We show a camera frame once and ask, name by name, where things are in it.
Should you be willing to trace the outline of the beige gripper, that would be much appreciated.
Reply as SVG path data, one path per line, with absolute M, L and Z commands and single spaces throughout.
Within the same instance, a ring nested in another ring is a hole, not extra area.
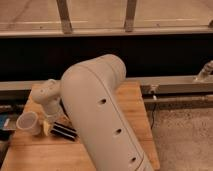
M 59 115 L 44 115 L 43 120 L 43 131 L 46 136 L 50 134 L 50 131 L 52 130 L 54 123 L 58 121 L 60 118 Z

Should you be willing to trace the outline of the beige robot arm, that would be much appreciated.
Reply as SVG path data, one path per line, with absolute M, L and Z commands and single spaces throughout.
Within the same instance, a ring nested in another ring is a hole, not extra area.
M 154 171 L 115 98 L 125 77 L 124 62 L 106 54 L 72 65 L 31 97 L 51 123 L 68 115 L 97 171 Z

